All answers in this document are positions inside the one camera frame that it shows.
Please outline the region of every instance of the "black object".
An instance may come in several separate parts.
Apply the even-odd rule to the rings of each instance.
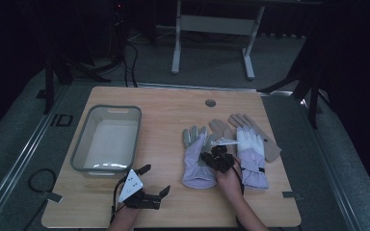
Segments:
[[[327,93],[370,176],[370,1],[330,0],[286,79],[259,91],[270,92],[294,80],[315,89],[312,110],[317,89]],[[310,118],[314,125],[314,111]]]
[[[144,191],[135,192],[133,195],[124,200],[125,206],[133,209],[154,209],[160,208],[161,200],[170,192],[167,186],[158,195],[145,194]]]
[[[146,165],[146,166],[141,167],[140,169],[136,169],[134,171],[138,175],[143,175],[146,172],[148,172],[150,169],[151,169],[151,165]],[[119,189],[119,186],[127,180],[127,177],[128,177],[128,173],[119,180],[119,182],[116,184],[116,187],[114,188],[113,206],[111,207],[110,223],[113,222],[114,217],[116,216],[116,213],[119,211],[119,210],[117,210],[117,202],[116,202],[117,190]],[[128,208],[133,208],[133,209],[154,209],[154,210],[158,210],[160,208],[161,200],[165,196],[168,195],[168,193],[170,192],[170,188],[171,188],[171,186],[167,186],[162,191],[160,191],[158,195],[146,194],[143,191],[135,192],[134,194],[132,194],[130,197],[126,198],[123,201],[124,206],[127,206]]]
[[[314,129],[317,128],[315,117],[317,113],[317,98],[320,94],[320,85],[325,67],[321,64],[321,57],[314,56],[319,47],[316,47],[312,42],[314,35],[319,33],[317,28],[317,21],[327,20],[326,9],[330,8],[327,1],[324,5],[319,6],[320,11],[317,15],[317,19],[312,25],[312,30],[309,33],[308,39],[305,42],[302,50],[300,51],[296,61],[293,63],[285,79],[269,86],[265,89],[257,90],[257,92],[271,93],[287,84],[290,84],[296,80],[300,81],[296,88],[293,90],[293,96],[296,99],[303,100],[308,92],[310,92],[310,104],[308,119]]]
[[[110,82],[80,63],[94,65],[86,32],[82,28],[79,9],[72,1],[16,0],[16,5],[35,34],[46,59],[46,108],[47,114],[54,103],[53,72],[61,84],[70,85],[73,67],[98,82]]]
[[[50,173],[50,176],[51,176],[51,180],[52,180],[51,184],[49,185],[49,187],[47,189],[40,189],[40,188],[34,186],[34,184],[33,184],[35,177],[37,177],[37,175],[39,175],[41,177],[41,175],[42,175],[43,172],[49,172]],[[52,193],[53,188],[55,188],[56,179],[57,179],[56,173],[52,169],[50,169],[50,168],[42,168],[42,169],[39,169],[38,171],[36,171],[35,173],[33,173],[29,177],[29,179],[28,179],[28,186],[29,186],[29,189],[31,189],[33,192],[36,192],[36,193],[43,193],[43,194],[45,194],[45,193]],[[29,220],[28,224],[26,225],[26,227],[23,230],[26,231],[26,230],[29,229],[29,227],[31,226],[32,222],[35,220],[35,218],[41,212],[41,210],[46,205],[46,203],[47,203],[47,199],[44,199],[44,201],[41,203],[41,205],[38,208],[38,210],[35,212],[35,214],[32,216],[32,218]]]
[[[212,147],[211,153],[200,153],[200,157],[209,167],[212,167],[221,173],[225,173],[231,167],[233,167],[234,164],[233,156],[231,154],[227,154],[226,152],[226,146],[218,145]]]

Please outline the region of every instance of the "wooden table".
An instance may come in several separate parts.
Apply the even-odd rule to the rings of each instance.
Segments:
[[[214,99],[213,108],[205,100]],[[151,164],[142,175],[146,192],[157,194],[171,185],[159,210],[143,210],[135,227],[235,227],[235,216],[218,189],[194,190],[181,183],[184,171],[182,130],[208,126],[213,118],[227,121],[232,113],[248,114],[273,137],[260,95],[252,91],[96,87],[92,90],[53,190],[64,197],[49,202],[42,224],[50,228],[103,228],[110,220],[113,189],[120,176],[88,176],[71,167],[70,157],[86,115],[94,105],[135,105],[143,113],[133,168]],[[266,165],[268,190],[246,190],[245,198],[269,227],[297,226],[301,217],[290,192],[283,162]]]

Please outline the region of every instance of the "hand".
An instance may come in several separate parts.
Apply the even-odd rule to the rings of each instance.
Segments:
[[[239,163],[239,158],[236,158],[233,167],[236,169],[237,174],[241,176],[242,173]],[[225,173],[215,170],[215,176],[218,187],[227,200],[232,201],[238,197],[243,197],[239,177],[236,175],[236,172],[233,169],[229,169]]]
[[[120,210],[116,213],[113,222],[108,227],[107,231],[128,231],[134,225],[137,216],[142,209],[131,209],[119,204]]]

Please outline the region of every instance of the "cable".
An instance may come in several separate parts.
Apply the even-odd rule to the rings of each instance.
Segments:
[[[49,172],[51,177],[52,177],[52,182],[50,184],[50,187],[48,190],[45,190],[45,189],[38,189],[36,188],[34,185],[33,185],[33,180],[35,179],[35,177],[42,173],[42,172]],[[28,186],[29,186],[29,189],[31,189],[33,192],[36,192],[36,193],[44,193],[44,192],[52,192],[53,191],[53,188],[55,187],[55,183],[56,183],[56,179],[57,179],[57,176],[56,176],[56,173],[52,170],[52,169],[49,169],[49,168],[42,168],[42,169],[39,169],[38,171],[36,171],[35,173],[33,173],[29,179],[28,179]],[[25,228],[23,229],[24,231],[28,230],[29,229],[29,226],[32,224],[32,222],[35,220],[35,218],[38,216],[38,214],[40,213],[40,211],[43,209],[43,207],[46,205],[47,203],[47,200],[44,200],[41,205],[39,206],[38,210],[35,212],[35,214],[32,216],[32,218],[29,220],[28,224],[25,226]]]
[[[132,47],[135,51],[135,57],[134,57],[134,61],[133,61],[133,64],[130,67],[128,67],[127,65],[127,60],[125,59],[125,56],[123,57],[122,61],[124,63],[124,82],[125,82],[125,86],[128,87],[128,79],[127,79],[127,74],[131,74],[131,80],[132,80],[132,83],[133,83],[133,86],[134,88],[137,88],[138,85],[137,85],[137,81],[135,79],[135,75],[134,75],[134,68],[135,68],[135,64],[137,62],[137,58],[138,58],[138,50],[135,46],[133,46],[132,44],[130,44],[129,42],[126,43],[128,46]]]
[[[114,217],[116,216],[116,213],[121,210],[124,206],[122,205],[119,209],[117,209],[117,201],[116,201],[116,197],[117,197],[117,190],[119,189],[119,186],[125,182],[125,180],[127,179],[127,176],[128,176],[128,173],[129,171],[127,171],[127,174],[122,177],[116,184],[116,186],[114,187],[114,192],[113,192],[113,205],[111,206],[111,217],[110,217],[110,224],[111,222],[113,222],[114,220]]]
[[[237,164],[239,164],[239,167],[240,167],[240,168],[241,168],[241,170],[242,170],[242,167],[241,167],[241,165],[240,165],[240,162],[239,162],[235,157],[233,157],[233,159],[237,162]],[[233,169],[233,171],[236,173],[237,178],[239,179],[240,189],[242,190],[242,194],[244,194],[244,193],[245,193],[245,186],[243,185],[242,178],[240,177],[239,172],[237,172],[237,170],[235,169],[235,167],[234,167],[234,166],[232,166],[232,169]]]

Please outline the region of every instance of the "gray glove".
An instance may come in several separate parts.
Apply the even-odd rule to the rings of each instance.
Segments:
[[[215,139],[219,140],[221,138],[225,138],[228,140],[235,140],[235,135],[230,130],[230,126],[227,123],[222,122],[218,119],[213,119],[209,122],[209,127],[212,130],[212,132],[215,134]],[[233,145],[227,145],[227,153],[232,154],[236,156],[236,146]]]
[[[208,189],[216,185],[216,177],[211,167],[204,165],[200,159],[201,152],[209,152],[211,141],[215,135],[208,136],[206,127],[200,131],[197,126],[191,130],[185,129],[182,132],[185,145],[185,172],[182,177],[182,184],[192,189]]]
[[[264,141],[264,153],[266,161],[272,162],[280,155],[281,149],[278,147],[278,145],[272,139],[270,139],[248,115],[232,114],[230,115],[228,122],[236,128],[243,126],[253,128],[253,130],[261,136]]]

